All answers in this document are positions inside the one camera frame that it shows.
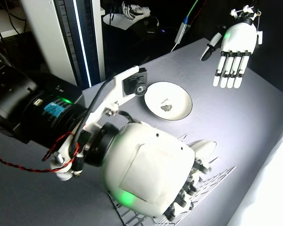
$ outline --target white bowl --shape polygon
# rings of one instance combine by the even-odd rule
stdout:
[[[190,95],[174,83],[154,83],[148,87],[144,97],[150,111],[162,119],[180,120],[187,117],[192,110]]]

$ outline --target green cable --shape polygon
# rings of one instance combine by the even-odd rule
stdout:
[[[191,12],[192,12],[192,10],[194,9],[194,7],[195,7],[195,5],[196,5],[197,2],[198,2],[198,0],[195,1],[194,5],[193,5],[192,8],[190,9],[190,11],[189,11],[187,17],[189,17],[189,15],[191,14]]]

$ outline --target red wire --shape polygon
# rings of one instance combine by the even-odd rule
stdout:
[[[64,137],[65,137],[66,135],[68,135],[69,133],[71,133],[71,132],[68,132],[68,133],[64,134],[63,136],[61,136],[59,139],[57,139],[56,142],[55,142],[55,144],[53,145],[53,147],[45,154],[45,156],[43,157],[43,159],[44,159],[45,157],[47,157],[47,155],[50,156],[51,153],[52,153],[52,150],[53,150],[54,147],[57,145],[57,142],[60,141],[62,138],[64,138]],[[57,171],[59,171],[59,170],[65,168],[66,166],[68,166],[70,163],[72,163],[72,162],[75,160],[75,156],[76,156],[76,154],[77,154],[78,151],[79,151],[79,147],[80,147],[79,144],[76,143],[76,149],[75,149],[73,158],[72,158],[69,162],[65,163],[64,165],[62,165],[61,167],[56,168],[56,169],[43,169],[43,170],[42,170],[42,169],[37,169],[37,170],[36,170],[36,169],[29,169],[29,168],[25,168],[25,167],[20,166],[20,165],[15,165],[15,164],[12,164],[12,163],[10,163],[10,162],[4,161],[4,160],[1,159],[1,157],[0,157],[0,162],[2,162],[2,163],[5,164],[5,165],[8,165],[8,166],[12,166],[12,167],[18,168],[18,169],[20,169],[20,170],[25,170],[25,171],[34,172],[34,173],[57,172]]]
[[[196,16],[192,19],[191,23],[190,23],[190,26],[192,25],[193,21],[196,19],[196,17],[199,15],[199,13],[201,12],[202,10],[202,7],[207,3],[207,0],[205,0],[205,2],[202,4],[200,10],[198,11],[198,13],[196,14]]]

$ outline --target twisted red and black wire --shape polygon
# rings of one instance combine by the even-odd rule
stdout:
[[[67,135],[69,135],[69,134],[72,134],[72,133],[71,133],[71,132],[68,132],[68,133],[62,135],[60,138],[58,138],[58,139],[56,140],[55,144],[53,145],[53,147],[52,147],[50,150],[48,150],[48,152],[45,154],[45,156],[43,157],[42,160],[43,160],[43,161],[47,160],[47,159],[51,156],[51,154],[53,153],[53,150],[54,150],[54,148],[56,147],[57,143],[58,143],[61,139],[63,139],[65,136],[67,136]],[[57,172],[57,171],[59,171],[59,170],[65,168],[65,167],[66,167],[67,165],[69,165],[70,163],[72,163],[72,162],[75,160],[75,156],[76,156],[76,154],[78,153],[78,151],[79,151],[79,144],[76,143],[76,149],[75,149],[73,158],[72,158],[69,162],[67,162],[67,163],[65,163],[64,165],[62,165],[61,167],[55,168],[55,169],[43,169],[43,170],[42,170],[42,169],[37,169],[37,170],[36,170],[36,169],[30,169],[30,168],[26,168],[26,167],[23,167],[23,166],[20,166],[20,165],[12,164],[12,163],[10,163],[10,162],[8,162],[8,161],[4,161],[1,157],[0,157],[0,162],[2,162],[2,163],[5,164],[5,165],[11,166],[11,167],[15,167],[15,168],[20,169],[20,170],[25,170],[25,171],[28,171],[28,172],[34,172],[34,173]]]

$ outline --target gray table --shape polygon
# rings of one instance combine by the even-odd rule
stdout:
[[[121,107],[175,137],[188,133],[186,143],[217,141],[212,158],[220,158],[212,174],[237,166],[180,223],[183,226],[226,225],[283,132],[283,93],[249,69],[240,89],[213,87],[218,53],[205,63],[199,60],[207,42],[199,40],[144,65],[149,83],[170,81],[188,91],[193,110],[187,118],[161,120],[138,98]],[[98,88],[84,92],[87,105]],[[107,119],[119,127],[126,123],[121,116]],[[6,160],[42,169],[48,167],[41,163],[45,151],[34,142],[24,145],[0,134],[0,155]],[[86,165],[81,177],[61,182],[54,174],[24,172],[0,163],[0,226],[7,225],[121,226],[121,222],[102,188],[98,168]]]

